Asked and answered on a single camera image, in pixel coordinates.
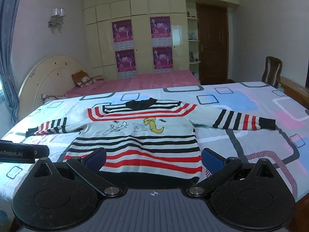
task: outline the triangular cutout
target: triangular cutout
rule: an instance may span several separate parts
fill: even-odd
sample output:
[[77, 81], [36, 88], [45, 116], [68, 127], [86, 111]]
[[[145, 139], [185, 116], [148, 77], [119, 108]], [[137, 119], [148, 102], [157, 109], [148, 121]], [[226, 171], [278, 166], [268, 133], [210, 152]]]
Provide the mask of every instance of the triangular cutout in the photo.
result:
[[37, 170], [36, 174], [34, 175], [35, 178], [43, 177], [43, 176], [50, 176], [52, 172], [50, 171], [48, 165], [46, 163], [42, 163]]
[[263, 164], [261, 165], [258, 173], [257, 173], [257, 176], [260, 176], [260, 177], [267, 177], [267, 178], [274, 178], [272, 172], [270, 171], [268, 165], [266, 164]]

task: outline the gray ribbed plate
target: gray ribbed plate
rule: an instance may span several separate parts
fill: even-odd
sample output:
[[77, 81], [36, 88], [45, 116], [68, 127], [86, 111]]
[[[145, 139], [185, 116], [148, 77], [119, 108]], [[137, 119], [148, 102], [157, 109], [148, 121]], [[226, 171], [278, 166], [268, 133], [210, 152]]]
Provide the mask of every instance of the gray ribbed plate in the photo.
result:
[[[23, 228], [20, 232], [30, 232]], [[66, 232], [236, 232], [211, 213], [206, 203], [181, 190], [134, 190], [106, 200], [97, 213]]]

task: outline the black collar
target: black collar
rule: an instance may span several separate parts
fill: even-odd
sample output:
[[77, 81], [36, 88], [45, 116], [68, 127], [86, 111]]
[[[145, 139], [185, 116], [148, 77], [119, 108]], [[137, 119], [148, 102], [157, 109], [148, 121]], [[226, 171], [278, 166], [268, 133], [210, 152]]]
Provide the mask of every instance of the black collar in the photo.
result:
[[149, 98], [147, 100], [140, 100], [140, 101], [132, 100], [126, 103], [126, 107], [132, 110], [135, 110], [135, 111], [146, 110], [150, 106], [154, 105], [155, 102], [157, 102], [157, 100], [153, 98]]

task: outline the yellow cat design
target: yellow cat design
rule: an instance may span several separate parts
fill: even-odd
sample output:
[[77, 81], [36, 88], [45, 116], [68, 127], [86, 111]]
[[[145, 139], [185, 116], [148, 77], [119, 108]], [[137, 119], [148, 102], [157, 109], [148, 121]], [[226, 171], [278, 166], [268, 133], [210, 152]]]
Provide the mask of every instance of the yellow cat design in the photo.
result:
[[162, 133], [164, 130], [164, 127], [162, 127], [161, 129], [157, 129], [157, 126], [155, 125], [155, 120], [156, 118], [145, 118], [144, 119], [144, 124], [147, 125], [149, 124], [150, 126], [150, 130], [154, 133]]

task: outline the wall sconce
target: wall sconce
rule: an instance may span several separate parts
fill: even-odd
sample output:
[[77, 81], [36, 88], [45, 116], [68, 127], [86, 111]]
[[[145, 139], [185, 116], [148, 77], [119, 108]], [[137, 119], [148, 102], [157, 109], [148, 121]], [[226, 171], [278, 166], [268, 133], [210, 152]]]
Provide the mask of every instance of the wall sconce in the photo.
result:
[[48, 27], [58, 27], [63, 24], [63, 18], [65, 17], [65, 10], [60, 8], [55, 8], [53, 15], [50, 17], [48, 22]]

